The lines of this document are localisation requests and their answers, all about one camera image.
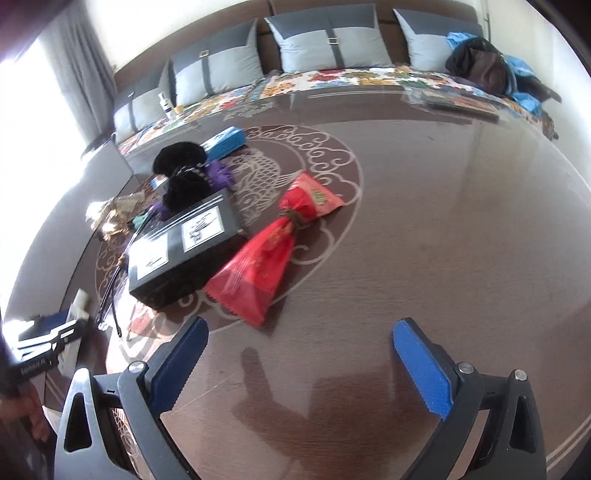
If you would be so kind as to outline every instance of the label on box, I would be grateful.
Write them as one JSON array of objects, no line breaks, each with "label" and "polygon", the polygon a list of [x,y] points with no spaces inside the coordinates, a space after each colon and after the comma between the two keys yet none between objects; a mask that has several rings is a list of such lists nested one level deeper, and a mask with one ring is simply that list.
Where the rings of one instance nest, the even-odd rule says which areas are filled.
[{"label": "label on box", "polygon": [[152,241],[139,241],[133,246],[138,280],[168,263],[167,235]]},{"label": "label on box", "polygon": [[188,252],[223,231],[219,208],[211,208],[183,223],[183,249]]}]

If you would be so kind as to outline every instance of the sunlight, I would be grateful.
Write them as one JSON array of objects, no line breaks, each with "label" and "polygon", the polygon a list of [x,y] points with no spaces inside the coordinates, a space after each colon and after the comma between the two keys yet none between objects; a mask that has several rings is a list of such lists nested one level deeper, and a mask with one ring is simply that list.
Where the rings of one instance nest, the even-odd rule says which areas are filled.
[{"label": "sunlight", "polygon": [[85,143],[38,41],[18,61],[0,64],[0,88],[5,96],[0,116],[0,308],[5,310],[35,235],[83,173]]}]

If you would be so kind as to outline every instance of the white bottle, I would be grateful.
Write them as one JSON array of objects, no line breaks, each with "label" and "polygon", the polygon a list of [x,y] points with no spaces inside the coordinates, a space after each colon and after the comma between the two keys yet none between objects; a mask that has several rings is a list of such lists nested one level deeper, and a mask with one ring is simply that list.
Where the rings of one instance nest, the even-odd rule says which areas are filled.
[{"label": "white bottle", "polygon": [[164,110],[164,113],[166,113],[168,119],[175,120],[177,112],[174,111],[173,103],[170,101],[170,98],[167,98],[164,92],[160,92],[158,97],[160,98],[160,106],[162,107],[162,110]]}]

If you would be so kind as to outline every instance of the gray cushion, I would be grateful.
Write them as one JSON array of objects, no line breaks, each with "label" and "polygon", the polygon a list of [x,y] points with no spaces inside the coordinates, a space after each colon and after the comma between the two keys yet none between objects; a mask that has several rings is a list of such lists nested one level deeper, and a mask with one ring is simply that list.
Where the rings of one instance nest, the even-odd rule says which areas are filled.
[{"label": "gray cushion", "polygon": [[310,8],[265,20],[287,73],[392,66],[373,4]]},{"label": "gray cushion", "polygon": [[251,85],[263,77],[256,19],[222,30],[172,57],[177,105]]},{"label": "gray cushion", "polygon": [[407,39],[410,63],[419,70],[447,72],[445,62],[452,54],[446,40],[449,32],[482,36],[482,27],[477,23],[398,8],[394,14]]},{"label": "gray cushion", "polygon": [[115,99],[115,132],[119,144],[165,116],[158,94],[170,98],[169,63],[160,65],[127,86]]}]

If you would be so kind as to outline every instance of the floral cover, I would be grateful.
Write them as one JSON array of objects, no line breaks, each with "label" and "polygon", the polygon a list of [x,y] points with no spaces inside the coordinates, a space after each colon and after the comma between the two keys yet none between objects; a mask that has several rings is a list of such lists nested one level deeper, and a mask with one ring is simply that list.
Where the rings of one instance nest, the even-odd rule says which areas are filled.
[{"label": "floral cover", "polygon": [[525,118],[551,139],[551,136],[546,133],[549,129],[546,128],[545,123],[547,121],[551,122],[547,116],[545,118],[537,118],[508,98],[499,98],[489,95],[478,88],[458,83],[444,73],[423,72],[408,65],[400,65],[392,68],[313,70],[312,72],[296,74],[272,72],[254,85],[241,87],[207,98],[187,108],[174,121],[168,121],[166,118],[163,118],[154,125],[122,142],[119,145],[119,150],[123,155],[127,155],[139,146],[175,128],[194,122],[206,115],[218,113],[222,110],[255,100],[269,98],[283,93],[301,92],[302,90],[367,85],[428,88],[448,92],[461,92],[464,94],[469,92],[477,97],[486,98],[508,107],[515,116]]}]

